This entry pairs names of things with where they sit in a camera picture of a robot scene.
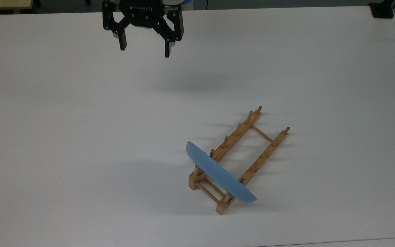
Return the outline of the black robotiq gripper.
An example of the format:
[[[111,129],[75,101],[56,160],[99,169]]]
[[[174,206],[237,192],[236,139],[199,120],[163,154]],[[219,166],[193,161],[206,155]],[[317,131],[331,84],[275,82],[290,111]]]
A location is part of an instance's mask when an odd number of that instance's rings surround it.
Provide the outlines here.
[[[120,23],[114,19],[114,12],[124,14]],[[165,57],[170,57],[171,47],[181,41],[184,34],[182,8],[164,9],[161,0],[103,0],[103,28],[111,30],[119,39],[120,50],[127,47],[125,28],[132,24],[137,27],[153,28],[165,41]]]

